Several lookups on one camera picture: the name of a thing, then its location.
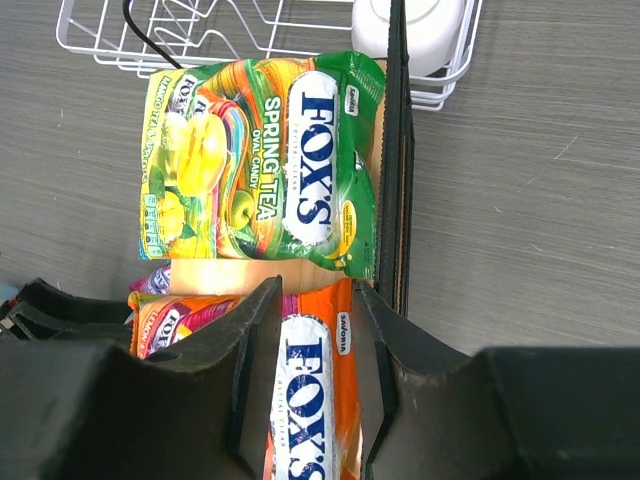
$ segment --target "orange candy bag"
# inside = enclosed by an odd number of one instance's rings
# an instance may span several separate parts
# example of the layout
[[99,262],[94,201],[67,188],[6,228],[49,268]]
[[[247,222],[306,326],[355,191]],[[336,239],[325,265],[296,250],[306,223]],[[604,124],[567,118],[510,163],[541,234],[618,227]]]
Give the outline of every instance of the orange candy bag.
[[[263,480],[359,478],[360,405],[351,348],[350,279],[285,295]],[[134,292],[131,352],[145,358],[241,299]]]

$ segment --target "gray wood surface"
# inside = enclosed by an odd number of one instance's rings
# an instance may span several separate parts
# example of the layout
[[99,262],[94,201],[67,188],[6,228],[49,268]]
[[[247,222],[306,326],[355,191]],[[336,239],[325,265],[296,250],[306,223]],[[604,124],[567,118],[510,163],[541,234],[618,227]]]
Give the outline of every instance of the gray wood surface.
[[[124,298],[156,266],[137,259],[145,82],[60,48],[57,3],[0,0],[0,281]],[[638,345],[640,6],[485,3],[468,76],[415,115],[410,317],[466,352]]]

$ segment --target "candy bag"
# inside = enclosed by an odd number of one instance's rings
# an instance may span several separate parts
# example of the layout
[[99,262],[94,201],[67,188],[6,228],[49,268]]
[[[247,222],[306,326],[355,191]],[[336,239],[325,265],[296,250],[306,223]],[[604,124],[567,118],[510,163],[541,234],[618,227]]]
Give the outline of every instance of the candy bag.
[[[134,292],[131,353],[171,345],[233,308],[239,297]],[[360,406],[351,348],[351,280],[285,295],[263,480],[359,478]]]
[[369,154],[385,76],[356,52],[158,72],[142,138],[142,258],[308,258],[372,278]]
[[154,270],[149,275],[129,284],[132,292],[154,293],[156,295],[166,295],[169,293],[169,282],[171,280],[171,264]]

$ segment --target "white wire basket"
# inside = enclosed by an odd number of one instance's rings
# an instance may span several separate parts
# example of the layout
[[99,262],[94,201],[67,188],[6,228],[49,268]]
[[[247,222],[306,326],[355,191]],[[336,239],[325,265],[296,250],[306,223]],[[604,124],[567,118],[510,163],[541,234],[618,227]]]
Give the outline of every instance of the white wire basket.
[[[413,106],[441,110],[471,63],[483,0],[466,0],[452,60],[428,77],[411,77]],[[351,48],[353,0],[137,0],[131,15],[183,67],[240,58],[309,57]],[[327,23],[327,18],[339,19]],[[58,43],[140,78],[173,66],[124,21],[121,0],[63,0]]]

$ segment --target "white round object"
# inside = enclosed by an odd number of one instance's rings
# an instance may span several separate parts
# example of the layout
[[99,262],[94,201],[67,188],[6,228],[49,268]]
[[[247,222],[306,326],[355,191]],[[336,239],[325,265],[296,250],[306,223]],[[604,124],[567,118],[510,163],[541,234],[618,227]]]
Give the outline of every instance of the white round object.
[[[465,0],[405,0],[409,73],[425,77],[455,53]],[[354,0],[351,43],[370,57],[387,56],[391,0]]]

